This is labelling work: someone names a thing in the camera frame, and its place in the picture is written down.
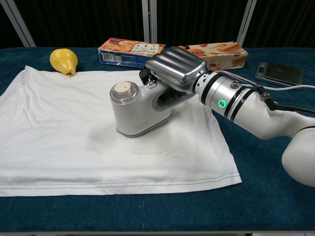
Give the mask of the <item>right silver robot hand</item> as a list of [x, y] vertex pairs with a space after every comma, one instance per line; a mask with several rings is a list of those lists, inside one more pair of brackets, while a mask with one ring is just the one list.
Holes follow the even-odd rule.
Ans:
[[205, 60], [172, 46], [147, 60], [139, 77], [143, 84], [159, 81], [168, 86], [175, 96], [190, 98], [195, 95], [197, 81], [208, 74]]

